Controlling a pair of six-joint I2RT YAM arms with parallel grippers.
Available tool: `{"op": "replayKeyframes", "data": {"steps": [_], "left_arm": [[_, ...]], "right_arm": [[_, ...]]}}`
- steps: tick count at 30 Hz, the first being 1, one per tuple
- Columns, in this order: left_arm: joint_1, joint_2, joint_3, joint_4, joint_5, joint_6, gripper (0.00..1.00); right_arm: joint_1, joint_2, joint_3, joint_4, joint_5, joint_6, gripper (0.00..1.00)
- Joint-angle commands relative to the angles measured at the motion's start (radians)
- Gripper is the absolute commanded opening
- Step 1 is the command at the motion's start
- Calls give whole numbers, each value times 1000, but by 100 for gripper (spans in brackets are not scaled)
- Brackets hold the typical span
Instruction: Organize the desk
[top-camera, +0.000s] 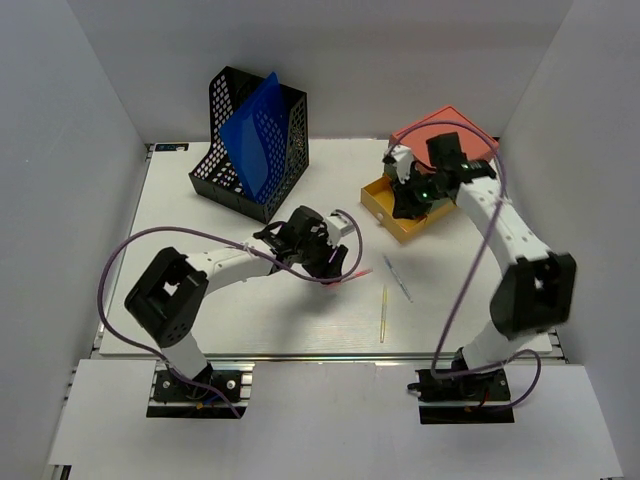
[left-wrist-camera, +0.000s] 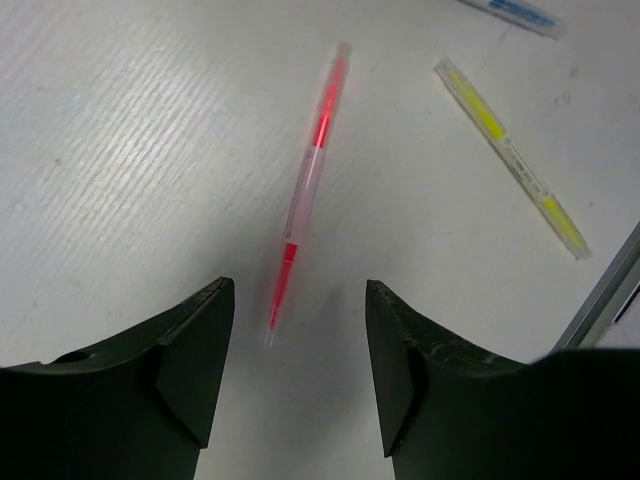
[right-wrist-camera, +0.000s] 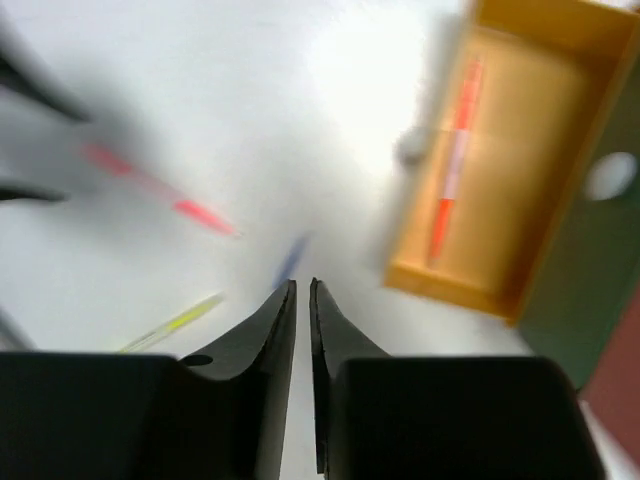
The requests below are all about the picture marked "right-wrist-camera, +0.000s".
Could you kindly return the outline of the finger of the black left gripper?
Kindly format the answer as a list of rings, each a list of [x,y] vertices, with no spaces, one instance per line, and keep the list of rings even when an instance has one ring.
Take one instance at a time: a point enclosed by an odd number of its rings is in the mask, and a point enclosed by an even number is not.
[[[2,182],[0,187],[0,201],[31,200],[40,202],[62,202],[67,196],[59,191],[33,185]]]
[[[90,121],[84,106],[45,74],[14,37],[4,19],[1,20],[1,87],[71,122]]]

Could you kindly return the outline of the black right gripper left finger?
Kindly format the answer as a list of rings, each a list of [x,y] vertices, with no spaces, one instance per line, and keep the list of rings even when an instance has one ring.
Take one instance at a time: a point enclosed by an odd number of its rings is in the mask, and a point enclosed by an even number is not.
[[[164,355],[5,352],[5,479],[276,479],[296,284],[200,350]]]

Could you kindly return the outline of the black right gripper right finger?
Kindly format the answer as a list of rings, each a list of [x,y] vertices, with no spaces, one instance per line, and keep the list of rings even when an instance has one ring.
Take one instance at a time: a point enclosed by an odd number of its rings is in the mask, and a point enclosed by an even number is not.
[[[327,479],[602,479],[564,372],[538,356],[400,357],[309,300],[316,465]]]

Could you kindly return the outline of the thin blue pen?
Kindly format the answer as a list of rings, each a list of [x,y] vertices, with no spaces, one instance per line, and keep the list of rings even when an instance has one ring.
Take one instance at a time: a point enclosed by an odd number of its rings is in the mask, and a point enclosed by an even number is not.
[[[283,282],[291,278],[300,262],[309,239],[310,235],[306,234],[299,237],[292,244],[272,282],[273,290],[276,290]]]

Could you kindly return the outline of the green drawer box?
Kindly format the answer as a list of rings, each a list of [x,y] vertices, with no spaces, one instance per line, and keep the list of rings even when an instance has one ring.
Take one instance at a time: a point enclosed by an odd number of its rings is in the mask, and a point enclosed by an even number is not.
[[[639,69],[633,67],[554,235],[519,329],[576,389],[639,282]]]

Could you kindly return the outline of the thin orange pen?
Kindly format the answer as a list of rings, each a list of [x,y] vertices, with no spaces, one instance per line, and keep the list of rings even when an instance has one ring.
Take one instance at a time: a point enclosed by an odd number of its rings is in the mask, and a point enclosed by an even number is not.
[[[476,55],[469,61],[465,70],[463,83],[455,104],[447,169],[429,242],[427,260],[429,265],[435,265],[440,258],[448,231],[471,136],[473,118],[479,102],[483,72],[484,58]]]

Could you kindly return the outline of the yellow drawer box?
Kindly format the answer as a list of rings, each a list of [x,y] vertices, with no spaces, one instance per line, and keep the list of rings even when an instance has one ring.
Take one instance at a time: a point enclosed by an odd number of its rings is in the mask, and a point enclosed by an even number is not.
[[[473,2],[385,285],[517,322],[638,54],[633,8]],[[479,102],[441,255],[429,265],[455,104],[476,55]]]

